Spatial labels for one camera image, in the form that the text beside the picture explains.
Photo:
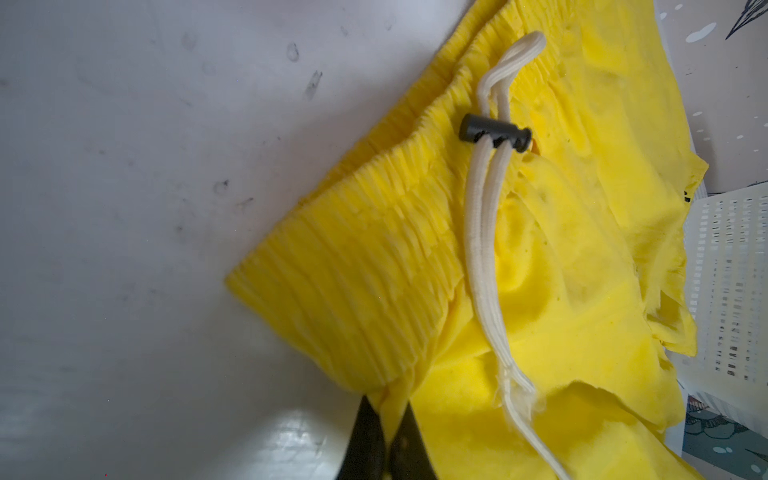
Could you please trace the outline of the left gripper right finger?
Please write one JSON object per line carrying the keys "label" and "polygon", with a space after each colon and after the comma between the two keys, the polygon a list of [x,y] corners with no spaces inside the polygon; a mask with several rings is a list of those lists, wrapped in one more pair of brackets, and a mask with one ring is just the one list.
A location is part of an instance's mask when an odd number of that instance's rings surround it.
{"label": "left gripper right finger", "polygon": [[408,404],[389,450],[393,480],[437,480],[411,404]]}

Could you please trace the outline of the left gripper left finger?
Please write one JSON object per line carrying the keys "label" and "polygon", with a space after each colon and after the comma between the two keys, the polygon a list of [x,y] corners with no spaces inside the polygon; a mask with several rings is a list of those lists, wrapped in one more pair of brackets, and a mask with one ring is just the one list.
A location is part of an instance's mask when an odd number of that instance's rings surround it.
{"label": "left gripper left finger", "polygon": [[382,480],[386,467],[386,443],[380,417],[363,396],[337,480]]}

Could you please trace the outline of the yellow shorts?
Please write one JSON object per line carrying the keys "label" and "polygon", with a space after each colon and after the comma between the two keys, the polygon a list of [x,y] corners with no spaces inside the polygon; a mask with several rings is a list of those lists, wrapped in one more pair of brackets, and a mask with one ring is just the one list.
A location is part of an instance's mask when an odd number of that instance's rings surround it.
{"label": "yellow shorts", "polygon": [[693,479],[683,224],[706,163],[650,1],[479,1],[228,275],[437,479]]}

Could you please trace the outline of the white plastic basket tray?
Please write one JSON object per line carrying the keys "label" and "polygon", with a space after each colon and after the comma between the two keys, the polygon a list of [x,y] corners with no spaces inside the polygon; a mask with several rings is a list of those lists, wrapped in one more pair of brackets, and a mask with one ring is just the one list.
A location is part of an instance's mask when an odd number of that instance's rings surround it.
{"label": "white plastic basket tray", "polygon": [[672,354],[682,387],[767,433],[767,185],[695,201],[685,223],[686,305],[697,353]]}

